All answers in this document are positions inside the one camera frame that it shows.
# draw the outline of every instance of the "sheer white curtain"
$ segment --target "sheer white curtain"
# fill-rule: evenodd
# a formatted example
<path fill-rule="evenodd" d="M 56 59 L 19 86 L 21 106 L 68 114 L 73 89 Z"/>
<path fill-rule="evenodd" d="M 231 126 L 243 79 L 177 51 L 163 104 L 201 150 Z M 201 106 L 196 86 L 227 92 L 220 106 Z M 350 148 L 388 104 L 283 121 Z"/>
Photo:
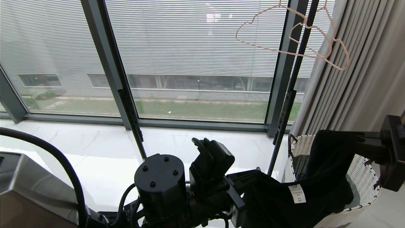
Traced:
<path fill-rule="evenodd" d="M 336 1 L 334 21 L 350 55 L 350 67 L 315 61 L 310 85 L 294 123 L 294 135 L 321 129 L 378 131 L 384 116 L 405 110 L 405 1 Z M 327 52 L 322 45 L 321 51 Z M 344 64 L 334 45 L 330 61 Z"/>

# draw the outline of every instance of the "marble floor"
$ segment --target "marble floor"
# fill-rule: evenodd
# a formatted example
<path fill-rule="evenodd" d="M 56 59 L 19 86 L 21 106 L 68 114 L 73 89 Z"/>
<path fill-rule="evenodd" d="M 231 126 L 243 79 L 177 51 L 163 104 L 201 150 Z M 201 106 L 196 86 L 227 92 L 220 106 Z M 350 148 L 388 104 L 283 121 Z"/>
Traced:
<path fill-rule="evenodd" d="M 71 162 L 84 187 L 86 204 L 95 211 L 116 211 L 125 189 L 134 181 L 142 163 L 131 131 L 123 126 L 85 125 L 24 121 L 14 124 L 0 120 L 0 126 L 40 137 L 60 149 Z M 198 156 L 191 138 L 208 138 L 224 144 L 235 156 L 229 173 L 260 167 L 266 172 L 273 151 L 272 139 L 264 133 L 201 131 L 142 128 L 148 156 L 160 153 L 179 157 L 185 169 Z M 61 180 L 70 181 L 61 165 L 46 151 L 8 137 L 0 137 L 0 151 L 27 154 Z M 283 144 L 272 176 L 281 180 L 287 159 L 287 141 Z M 137 198 L 130 192 L 126 202 Z M 405 224 L 405 188 L 399 192 L 383 189 L 377 202 L 365 210 L 349 228 L 402 228 Z M 223 221 L 211 221 L 210 227 L 223 227 Z"/>

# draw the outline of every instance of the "basket handle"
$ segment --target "basket handle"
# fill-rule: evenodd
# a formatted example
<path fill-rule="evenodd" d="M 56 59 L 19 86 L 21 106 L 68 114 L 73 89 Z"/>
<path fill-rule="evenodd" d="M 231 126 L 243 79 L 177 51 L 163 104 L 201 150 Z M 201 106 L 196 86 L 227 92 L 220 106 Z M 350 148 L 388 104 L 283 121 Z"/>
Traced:
<path fill-rule="evenodd" d="M 298 139 L 293 134 L 288 134 L 288 156 L 293 157 L 291 151 L 291 138 L 293 138 L 295 142 L 298 142 Z"/>

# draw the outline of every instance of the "corrugated metal wall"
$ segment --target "corrugated metal wall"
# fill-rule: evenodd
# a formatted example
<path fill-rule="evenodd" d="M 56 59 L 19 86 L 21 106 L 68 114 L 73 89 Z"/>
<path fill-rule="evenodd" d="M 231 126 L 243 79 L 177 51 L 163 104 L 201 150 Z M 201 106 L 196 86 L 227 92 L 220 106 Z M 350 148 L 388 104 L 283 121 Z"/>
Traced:
<path fill-rule="evenodd" d="M 270 52 L 240 43 L 237 27 L 278 0 L 190 1 L 107 0 L 114 33 L 128 74 L 273 75 Z M 278 48 L 285 10 L 263 14 L 241 38 Z M 328 28 L 325 14 L 315 23 Z M 322 36 L 311 34 L 318 48 Z M 22 95 L 48 88 L 24 86 L 19 74 L 55 73 L 65 96 L 108 97 L 93 88 L 88 73 L 103 73 L 79 0 L 0 0 L 0 60 Z M 309 77 L 313 59 L 304 58 L 300 76 Z M 133 89 L 135 97 L 266 101 L 269 92 Z"/>

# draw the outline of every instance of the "laundry basket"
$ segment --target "laundry basket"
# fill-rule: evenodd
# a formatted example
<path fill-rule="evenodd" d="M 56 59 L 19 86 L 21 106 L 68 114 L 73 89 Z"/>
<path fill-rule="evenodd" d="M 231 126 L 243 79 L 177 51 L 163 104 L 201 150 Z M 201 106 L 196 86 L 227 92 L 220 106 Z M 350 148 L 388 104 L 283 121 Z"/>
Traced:
<path fill-rule="evenodd" d="M 295 182 L 304 178 L 315 135 L 288 136 L 288 159 L 285 167 L 285 182 Z M 372 205 L 378 195 L 380 186 L 374 188 L 378 181 L 366 158 L 355 155 L 347 171 L 346 178 L 353 191 L 353 201 L 337 214 L 330 214 L 320 221 L 315 228 L 343 228 L 353 222 L 368 206 Z"/>

